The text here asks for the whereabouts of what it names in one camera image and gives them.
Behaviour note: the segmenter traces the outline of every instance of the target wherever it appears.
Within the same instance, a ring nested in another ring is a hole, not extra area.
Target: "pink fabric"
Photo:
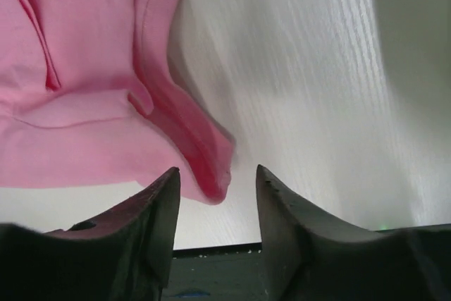
[[[147,185],[177,166],[184,196],[224,199],[232,145],[168,71],[177,2],[0,1],[0,186]]]

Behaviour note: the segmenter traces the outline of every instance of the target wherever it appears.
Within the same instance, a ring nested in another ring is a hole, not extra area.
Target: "white surface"
[[[374,1],[182,0],[170,60],[237,152],[175,248],[259,241],[257,164],[363,227],[451,222],[450,0]],[[137,190],[0,190],[0,221],[67,228]]]

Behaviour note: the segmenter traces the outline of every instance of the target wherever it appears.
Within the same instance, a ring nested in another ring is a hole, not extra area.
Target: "fabric fold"
[[[177,3],[0,4],[0,186],[147,185],[177,166],[184,196],[224,199],[233,147],[168,70]]]

